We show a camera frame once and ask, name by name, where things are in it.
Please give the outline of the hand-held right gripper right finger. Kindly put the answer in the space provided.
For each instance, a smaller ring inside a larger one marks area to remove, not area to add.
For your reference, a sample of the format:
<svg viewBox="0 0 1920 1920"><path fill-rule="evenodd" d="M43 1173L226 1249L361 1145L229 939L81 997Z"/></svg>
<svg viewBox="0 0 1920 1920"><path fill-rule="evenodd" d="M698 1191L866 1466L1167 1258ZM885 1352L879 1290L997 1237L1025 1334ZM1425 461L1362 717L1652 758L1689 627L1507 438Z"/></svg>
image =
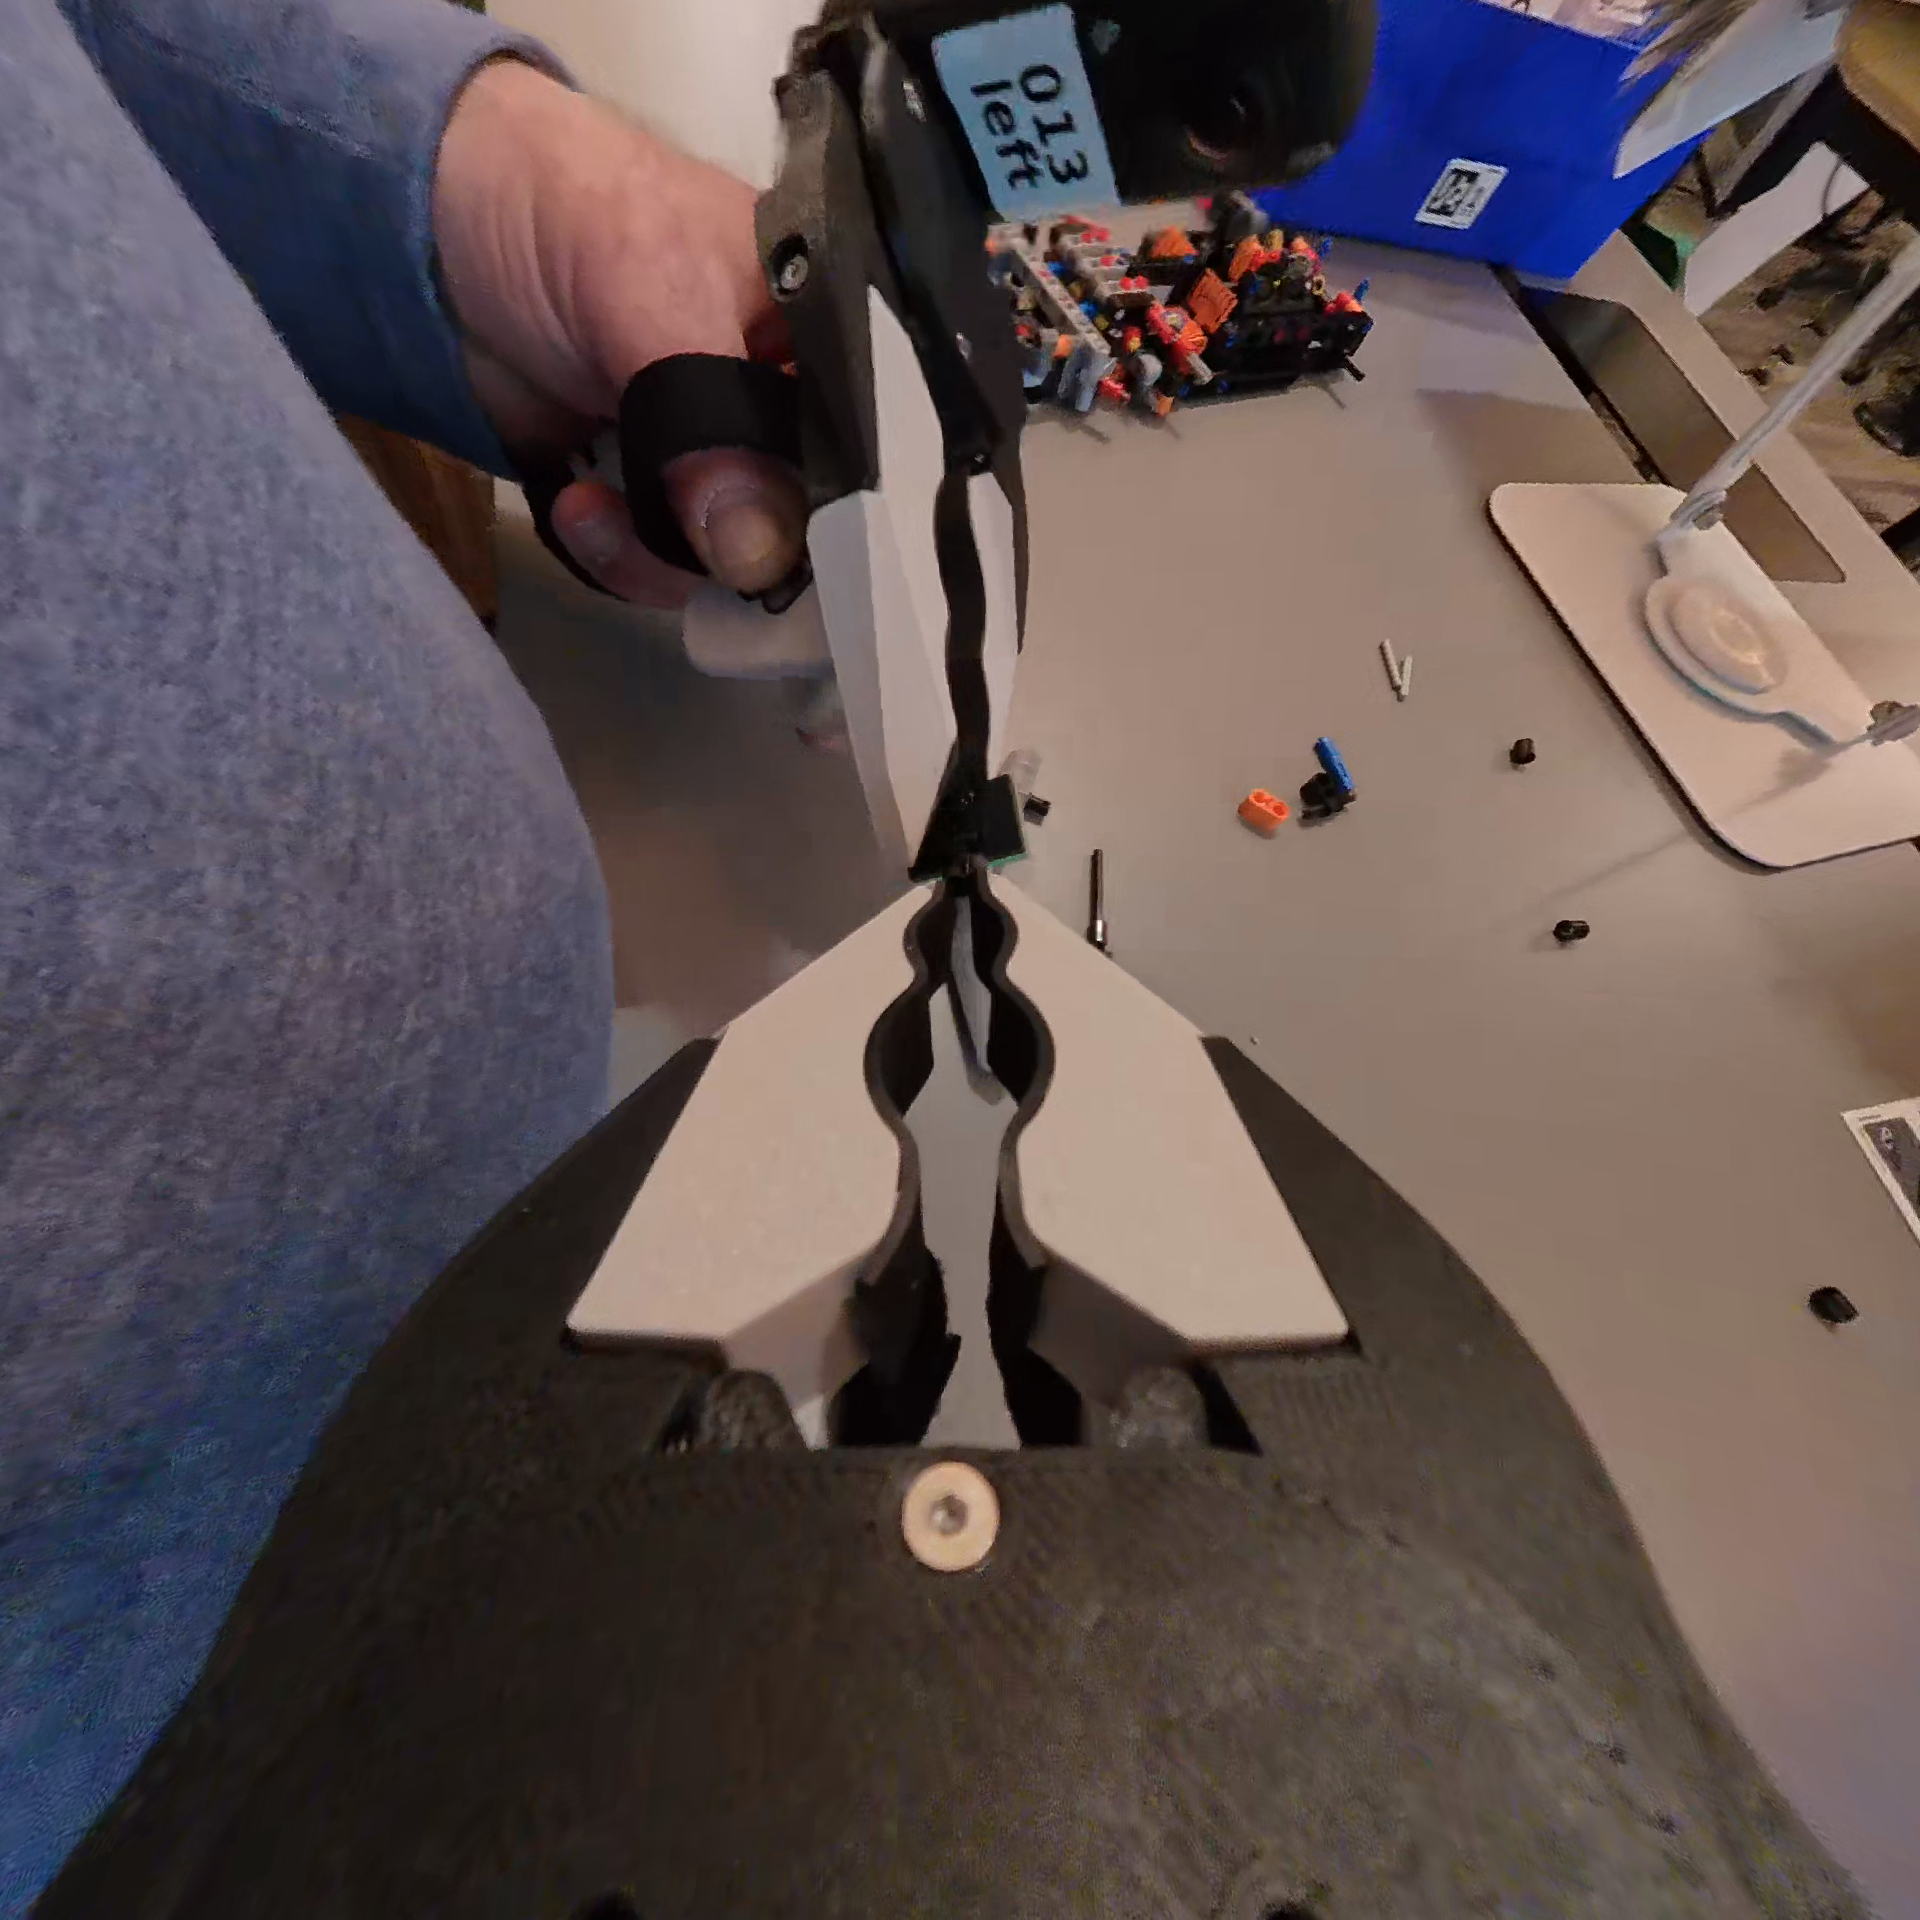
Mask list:
<svg viewBox="0 0 1920 1920"><path fill-rule="evenodd" d="M1007 877L979 885L977 975L1016 1103L1000 1221L1039 1285L1023 1351L1113 1402L1146 1368L1348 1339L1194 1022Z"/></svg>

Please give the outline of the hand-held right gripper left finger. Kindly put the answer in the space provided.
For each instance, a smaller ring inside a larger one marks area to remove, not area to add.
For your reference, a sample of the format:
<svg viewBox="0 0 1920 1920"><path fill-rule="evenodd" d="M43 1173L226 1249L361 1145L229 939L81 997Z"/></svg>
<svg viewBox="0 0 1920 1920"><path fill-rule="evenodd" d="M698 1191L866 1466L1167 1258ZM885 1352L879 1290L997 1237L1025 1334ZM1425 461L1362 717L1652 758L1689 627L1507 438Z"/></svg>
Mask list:
<svg viewBox="0 0 1920 1920"><path fill-rule="evenodd" d="M954 905L917 886L739 1015L568 1314L586 1346L912 1368L945 1331L907 1115Z"/></svg>

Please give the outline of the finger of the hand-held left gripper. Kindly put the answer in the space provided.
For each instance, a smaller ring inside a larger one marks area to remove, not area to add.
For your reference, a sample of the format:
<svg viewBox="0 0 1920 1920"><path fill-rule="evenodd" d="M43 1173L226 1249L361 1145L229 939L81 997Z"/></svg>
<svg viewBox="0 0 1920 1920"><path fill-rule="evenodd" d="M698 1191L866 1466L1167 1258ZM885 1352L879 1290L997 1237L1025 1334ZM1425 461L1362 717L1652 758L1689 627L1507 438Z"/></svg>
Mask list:
<svg viewBox="0 0 1920 1920"><path fill-rule="evenodd" d="M920 351L881 287L866 289L879 473L808 528L823 633L875 839L899 872L940 867L943 806L977 778L972 608L954 621L943 549L952 494L945 424Z"/></svg>
<svg viewBox="0 0 1920 1920"><path fill-rule="evenodd" d="M961 754L975 789L1010 749L1010 711L1025 643L1025 494L992 464L964 475L961 542Z"/></svg>

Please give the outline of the lego car chassis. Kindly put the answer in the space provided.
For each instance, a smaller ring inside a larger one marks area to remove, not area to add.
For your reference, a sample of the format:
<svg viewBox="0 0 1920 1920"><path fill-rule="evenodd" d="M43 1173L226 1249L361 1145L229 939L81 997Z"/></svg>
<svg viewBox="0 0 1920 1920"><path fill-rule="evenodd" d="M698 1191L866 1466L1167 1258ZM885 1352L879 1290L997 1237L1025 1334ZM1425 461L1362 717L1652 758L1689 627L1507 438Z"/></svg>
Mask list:
<svg viewBox="0 0 1920 1920"><path fill-rule="evenodd" d="M1161 223L1132 246L1112 223L1064 214L987 230L1025 399L1167 417L1187 403L1360 376L1373 318L1367 282L1325 275L1329 239L1275 223L1243 192L1202 201L1201 223Z"/></svg>

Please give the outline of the blue plastic bin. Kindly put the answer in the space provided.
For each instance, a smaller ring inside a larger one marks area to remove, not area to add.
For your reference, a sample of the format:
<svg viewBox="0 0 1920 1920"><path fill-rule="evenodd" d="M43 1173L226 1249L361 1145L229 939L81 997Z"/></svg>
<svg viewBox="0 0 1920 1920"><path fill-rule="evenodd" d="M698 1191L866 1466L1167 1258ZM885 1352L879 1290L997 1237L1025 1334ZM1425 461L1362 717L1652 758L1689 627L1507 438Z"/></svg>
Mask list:
<svg viewBox="0 0 1920 1920"><path fill-rule="evenodd" d="M1383 5L1376 71L1339 153L1255 192L1274 223L1565 281L1705 133L1616 168L1665 88L1633 49L1508 7Z"/></svg>

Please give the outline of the person's left hand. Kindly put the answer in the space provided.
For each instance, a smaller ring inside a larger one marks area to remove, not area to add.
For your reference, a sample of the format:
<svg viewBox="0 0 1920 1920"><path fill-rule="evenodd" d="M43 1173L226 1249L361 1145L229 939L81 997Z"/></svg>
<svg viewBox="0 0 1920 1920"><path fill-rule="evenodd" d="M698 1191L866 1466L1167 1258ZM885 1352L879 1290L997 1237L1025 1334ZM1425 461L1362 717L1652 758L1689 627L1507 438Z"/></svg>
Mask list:
<svg viewBox="0 0 1920 1920"><path fill-rule="evenodd" d="M575 461L611 430L632 379L666 355L788 358L755 192L500 57L450 110L432 226L472 389L512 464L559 482L554 537L603 590L683 606L695 576L663 563L624 497Z"/></svg>

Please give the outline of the black green lego piece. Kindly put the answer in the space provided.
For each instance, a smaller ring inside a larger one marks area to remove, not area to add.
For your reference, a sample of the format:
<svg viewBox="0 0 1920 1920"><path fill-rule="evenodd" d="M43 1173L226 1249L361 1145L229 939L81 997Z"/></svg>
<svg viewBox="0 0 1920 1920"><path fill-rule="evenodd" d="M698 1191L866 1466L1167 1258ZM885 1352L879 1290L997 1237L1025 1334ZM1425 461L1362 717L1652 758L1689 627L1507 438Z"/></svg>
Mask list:
<svg viewBox="0 0 1920 1920"><path fill-rule="evenodd" d="M949 769L912 857L912 882L940 882L977 861L1004 867L1025 857L1025 810L1010 774Z"/></svg>

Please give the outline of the person's left forearm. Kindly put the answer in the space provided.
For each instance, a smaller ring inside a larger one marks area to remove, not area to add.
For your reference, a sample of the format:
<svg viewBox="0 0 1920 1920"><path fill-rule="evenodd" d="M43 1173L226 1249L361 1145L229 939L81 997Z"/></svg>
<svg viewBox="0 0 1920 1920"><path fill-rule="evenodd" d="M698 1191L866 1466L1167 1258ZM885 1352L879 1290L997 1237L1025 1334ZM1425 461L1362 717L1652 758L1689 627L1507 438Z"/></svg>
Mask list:
<svg viewBox="0 0 1920 1920"><path fill-rule="evenodd" d="M581 99L546 48L428 1L60 11L328 408L511 473L443 294L434 184L480 72Z"/></svg>

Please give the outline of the lego sticker sheet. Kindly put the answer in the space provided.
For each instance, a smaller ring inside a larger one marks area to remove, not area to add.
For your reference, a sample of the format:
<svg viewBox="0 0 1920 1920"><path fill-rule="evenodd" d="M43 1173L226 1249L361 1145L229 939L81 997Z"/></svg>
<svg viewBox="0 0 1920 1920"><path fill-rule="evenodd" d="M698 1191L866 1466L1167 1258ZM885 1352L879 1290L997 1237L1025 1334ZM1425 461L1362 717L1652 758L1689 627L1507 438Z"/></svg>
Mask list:
<svg viewBox="0 0 1920 1920"><path fill-rule="evenodd" d="M1842 1123L1876 1170L1909 1234L1919 1238L1919 1096L1848 1110Z"/></svg>

